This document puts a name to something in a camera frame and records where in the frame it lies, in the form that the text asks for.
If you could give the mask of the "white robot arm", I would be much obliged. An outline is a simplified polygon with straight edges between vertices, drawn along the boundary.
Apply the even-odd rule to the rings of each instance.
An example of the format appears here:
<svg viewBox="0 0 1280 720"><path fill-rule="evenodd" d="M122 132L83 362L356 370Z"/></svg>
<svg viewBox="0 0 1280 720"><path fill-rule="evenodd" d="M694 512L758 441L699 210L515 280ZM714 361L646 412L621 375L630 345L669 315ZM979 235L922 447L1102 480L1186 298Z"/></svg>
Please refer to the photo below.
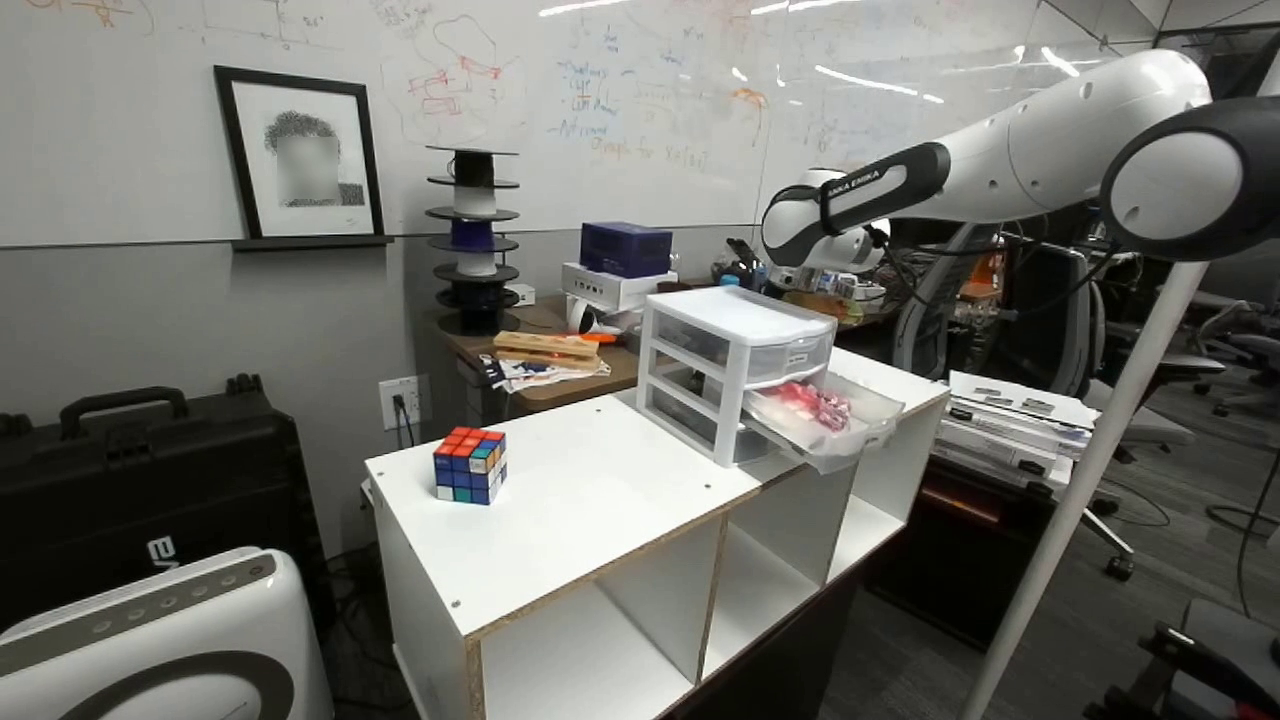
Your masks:
<svg viewBox="0 0 1280 720"><path fill-rule="evenodd" d="M1274 239L1280 98L1218 98L1197 58L1150 49L834 178L783 185L759 239L772 265L802 269L872 218L997 227L1085 198L1143 255L1218 261Z"/></svg>

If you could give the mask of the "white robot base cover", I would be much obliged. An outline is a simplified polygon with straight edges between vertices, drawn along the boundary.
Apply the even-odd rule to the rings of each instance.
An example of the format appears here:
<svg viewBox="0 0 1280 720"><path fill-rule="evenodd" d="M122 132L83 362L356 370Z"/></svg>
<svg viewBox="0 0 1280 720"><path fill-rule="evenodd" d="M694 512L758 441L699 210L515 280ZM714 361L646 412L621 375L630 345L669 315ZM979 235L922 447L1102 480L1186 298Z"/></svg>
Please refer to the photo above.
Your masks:
<svg viewBox="0 0 1280 720"><path fill-rule="evenodd" d="M306 577L231 548L0 636L0 720L336 720Z"/></svg>

